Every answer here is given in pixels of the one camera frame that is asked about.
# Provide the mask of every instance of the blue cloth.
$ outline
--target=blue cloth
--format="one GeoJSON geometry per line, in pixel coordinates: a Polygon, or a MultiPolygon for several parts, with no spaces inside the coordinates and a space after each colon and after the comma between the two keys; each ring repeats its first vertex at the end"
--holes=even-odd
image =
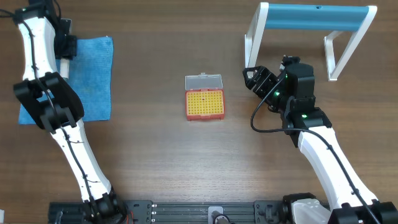
{"type": "MultiPolygon", "coordinates": [[[[77,40],[77,56],[70,61],[67,82],[83,103],[83,121],[105,121],[111,118],[112,60],[112,37],[77,40]]],[[[22,105],[19,124],[35,124],[22,105]]]]}

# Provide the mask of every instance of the brown wooden surface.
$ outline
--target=brown wooden surface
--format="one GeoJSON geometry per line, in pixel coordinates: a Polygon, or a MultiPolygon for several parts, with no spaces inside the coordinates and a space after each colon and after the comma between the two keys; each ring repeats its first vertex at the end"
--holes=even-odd
{"type": "MultiPolygon", "coordinates": [[[[60,1],[79,38],[114,40],[110,121],[85,124],[104,174],[125,199],[158,202],[252,202],[297,192],[325,194],[306,158],[282,133],[249,125],[259,98],[244,86],[243,38],[259,1],[60,1]],[[187,122],[184,76],[220,73],[223,121],[187,122]]],[[[379,7],[375,21],[337,82],[328,82],[327,32],[267,30],[257,60],[277,72],[283,56],[314,66],[317,105],[341,148],[381,201],[398,204],[398,2],[301,1],[379,7]]],[[[14,10],[25,1],[1,0],[14,10]]],[[[348,35],[335,40],[343,52],[348,35]]],[[[65,156],[48,133],[17,124],[12,85],[24,49],[9,19],[0,20],[0,209],[6,222],[45,223],[49,202],[79,202],[65,156]]],[[[265,107],[256,123],[281,126],[265,107]]]]}

